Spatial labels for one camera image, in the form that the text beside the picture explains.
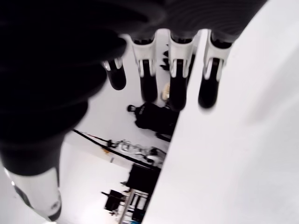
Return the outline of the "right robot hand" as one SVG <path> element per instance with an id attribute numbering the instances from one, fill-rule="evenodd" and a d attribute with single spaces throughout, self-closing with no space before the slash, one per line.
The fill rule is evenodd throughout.
<path id="1" fill-rule="evenodd" d="M 0 3 L 0 159 L 16 193 L 41 217 L 59 219 L 59 161 L 66 134 L 109 79 L 126 84 L 122 56 L 129 35 L 142 99 L 157 98 L 156 37 L 165 53 L 169 105 L 186 104 L 193 38 L 209 31 L 198 103 L 214 106 L 233 43 L 263 0 L 3 0 Z"/>

